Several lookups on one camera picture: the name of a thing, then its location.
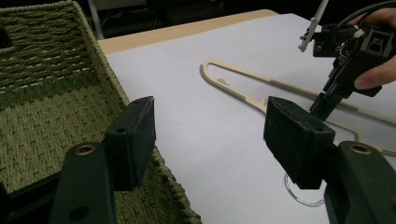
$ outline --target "black cable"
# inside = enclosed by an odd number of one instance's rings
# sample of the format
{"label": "black cable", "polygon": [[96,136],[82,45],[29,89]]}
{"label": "black cable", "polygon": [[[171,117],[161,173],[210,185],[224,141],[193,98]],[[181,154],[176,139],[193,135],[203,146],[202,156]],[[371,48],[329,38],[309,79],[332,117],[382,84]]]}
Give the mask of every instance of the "black cable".
{"label": "black cable", "polygon": [[338,22],[338,24],[335,25],[335,29],[336,30],[340,29],[342,26],[347,24],[349,21],[357,18],[358,16],[360,16],[360,15],[362,15],[364,13],[371,14],[374,11],[377,11],[380,8],[383,8],[383,7],[396,7],[396,1],[387,1],[387,2],[383,2],[383,3],[372,4],[372,5],[368,6],[368,7],[361,8],[361,9],[355,11],[354,13],[350,14],[349,16],[347,16],[346,18],[344,18],[340,22]]}

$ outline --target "green woven basket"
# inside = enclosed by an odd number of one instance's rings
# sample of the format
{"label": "green woven basket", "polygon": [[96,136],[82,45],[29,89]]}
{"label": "green woven basket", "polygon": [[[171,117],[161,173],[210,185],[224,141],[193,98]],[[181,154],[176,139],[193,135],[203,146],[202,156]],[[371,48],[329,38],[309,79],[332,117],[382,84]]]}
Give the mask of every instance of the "green woven basket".
{"label": "green woven basket", "polygon": [[[0,181],[8,192],[59,172],[129,100],[76,2],[0,9]],[[119,223],[201,223],[154,149],[143,187],[116,192]]]}

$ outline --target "finger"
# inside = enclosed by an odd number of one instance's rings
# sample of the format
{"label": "finger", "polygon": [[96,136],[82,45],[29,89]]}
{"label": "finger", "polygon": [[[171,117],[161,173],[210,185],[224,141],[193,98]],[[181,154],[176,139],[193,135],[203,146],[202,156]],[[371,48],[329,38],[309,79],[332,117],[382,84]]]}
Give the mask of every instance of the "finger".
{"label": "finger", "polygon": [[358,90],[367,90],[395,80],[396,56],[358,76],[355,80],[355,87]]}

